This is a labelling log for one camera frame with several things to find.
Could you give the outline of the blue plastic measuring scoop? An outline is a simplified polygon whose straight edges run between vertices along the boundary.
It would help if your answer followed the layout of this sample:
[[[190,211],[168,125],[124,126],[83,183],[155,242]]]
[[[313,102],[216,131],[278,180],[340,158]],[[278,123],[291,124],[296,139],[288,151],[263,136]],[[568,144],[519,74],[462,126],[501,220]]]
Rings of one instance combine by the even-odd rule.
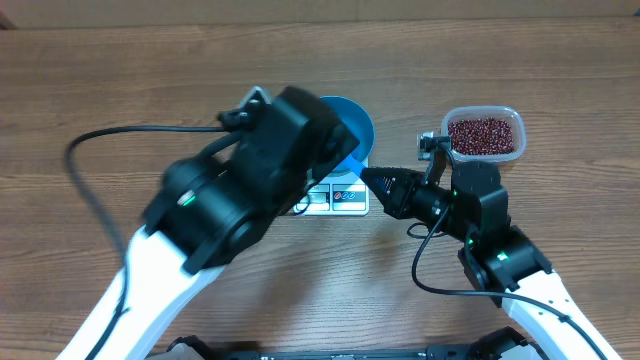
[[[366,168],[366,166],[361,161],[358,161],[353,155],[347,156],[343,160],[343,164],[358,178],[361,177],[363,170]]]

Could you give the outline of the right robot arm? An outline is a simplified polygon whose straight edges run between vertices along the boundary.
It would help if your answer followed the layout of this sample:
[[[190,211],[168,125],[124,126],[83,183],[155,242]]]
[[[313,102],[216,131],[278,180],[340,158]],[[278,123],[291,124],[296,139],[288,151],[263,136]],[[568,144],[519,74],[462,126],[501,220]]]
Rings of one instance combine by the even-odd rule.
[[[491,299],[534,340],[548,359],[616,359],[618,353],[572,300],[559,274],[535,244],[511,222],[508,193],[496,165],[466,162],[452,168],[441,188],[433,172],[365,168],[360,178],[394,219],[411,219],[428,232],[461,241],[458,259],[469,290],[429,286],[418,278],[420,256],[411,265],[420,289],[445,296]]]

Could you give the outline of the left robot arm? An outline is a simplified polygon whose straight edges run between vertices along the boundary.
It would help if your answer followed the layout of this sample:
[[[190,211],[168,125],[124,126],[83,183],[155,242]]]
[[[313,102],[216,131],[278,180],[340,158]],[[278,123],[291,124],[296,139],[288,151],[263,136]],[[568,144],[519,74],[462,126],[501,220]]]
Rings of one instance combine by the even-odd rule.
[[[259,242],[358,146],[321,98],[297,87],[252,88],[217,116],[216,139],[174,162],[125,239],[88,188],[68,145],[71,181],[112,238],[122,266],[61,355],[142,359],[180,311]]]

